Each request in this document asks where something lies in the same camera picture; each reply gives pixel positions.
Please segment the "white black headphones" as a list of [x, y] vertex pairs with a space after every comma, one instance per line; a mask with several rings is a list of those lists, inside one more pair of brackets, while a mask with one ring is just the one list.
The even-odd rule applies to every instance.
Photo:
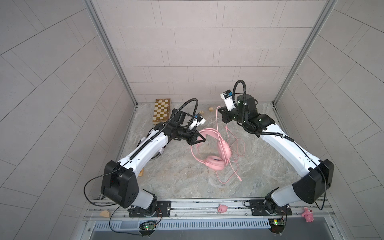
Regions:
[[[137, 146], [139, 147], [144, 141], [145, 141], [145, 137], [143, 137], [143, 138], [141, 138], [140, 140], [139, 140], [139, 142], [138, 142], [138, 144], [137, 144]], [[155, 159], [157, 159], [160, 155], [162, 155], [163, 153], [164, 153], [164, 147], [163, 148], [161, 148], [154, 156], [152, 156], [151, 157], [151, 161], [152, 160], [155, 160]]]

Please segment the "pink headphones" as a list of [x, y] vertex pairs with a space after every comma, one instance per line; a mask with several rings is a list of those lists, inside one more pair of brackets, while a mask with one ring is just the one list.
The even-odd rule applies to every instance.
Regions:
[[212, 138], [215, 139], [215, 143], [209, 143], [210, 147], [212, 148], [211, 150], [209, 150], [209, 153], [211, 155], [206, 156], [204, 158], [202, 158], [202, 156], [200, 155], [199, 149], [202, 143], [198, 143], [195, 145], [195, 152], [194, 147], [191, 146], [192, 156], [199, 163], [204, 164], [205, 166], [214, 171], [223, 170], [229, 164], [230, 158], [232, 157], [232, 151], [229, 144], [224, 140], [222, 135], [216, 129], [206, 128], [199, 131], [199, 133], [201, 136], [198, 137], [198, 141], [206, 138]]

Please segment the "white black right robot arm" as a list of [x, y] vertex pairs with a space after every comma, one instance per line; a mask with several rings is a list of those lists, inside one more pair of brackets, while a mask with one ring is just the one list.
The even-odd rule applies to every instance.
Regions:
[[330, 160], [320, 160], [295, 142], [268, 115], [258, 113], [257, 101], [250, 95], [234, 97], [228, 90], [221, 94], [225, 107], [218, 112], [224, 123], [235, 121], [247, 133], [261, 138], [277, 150], [297, 171], [300, 179], [283, 188], [269, 192], [264, 208], [269, 215], [276, 215], [280, 208], [303, 201], [314, 204], [318, 198], [326, 197], [331, 187], [334, 164]]

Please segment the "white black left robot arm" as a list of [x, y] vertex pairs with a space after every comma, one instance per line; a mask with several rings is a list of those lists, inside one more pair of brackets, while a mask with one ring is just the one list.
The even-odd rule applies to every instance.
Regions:
[[180, 121], [158, 123], [129, 155], [118, 162], [110, 161], [105, 166], [101, 194], [126, 209], [139, 208], [145, 215], [153, 215], [157, 208], [157, 197], [140, 190], [137, 177], [144, 166], [157, 154], [161, 154], [171, 140], [185, 140], [190, 146], [206, 139], [196, 130], [205, 123], [200, 114], [193, 117], [190, 127], [183, 127]]

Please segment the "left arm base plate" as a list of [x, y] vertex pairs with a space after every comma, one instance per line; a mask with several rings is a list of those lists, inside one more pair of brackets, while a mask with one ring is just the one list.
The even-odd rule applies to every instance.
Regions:
[[134, 207], [128, 209], [130, 218], [151, 218], [151, 217], [169, 217], [171, 212], [171, 201], [157, 201], [155, 205], [151, 204], [148, 209]]

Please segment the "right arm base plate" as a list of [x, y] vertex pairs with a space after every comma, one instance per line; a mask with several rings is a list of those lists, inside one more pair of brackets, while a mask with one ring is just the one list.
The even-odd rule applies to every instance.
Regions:
[[289, 205], [283, 207], [273, 207], [268, 211], [268, 206], [264, 199], [253, 199], [243, 203], [244, 207], [249, 208], [253, 216], [291, 216], [292, 210]]

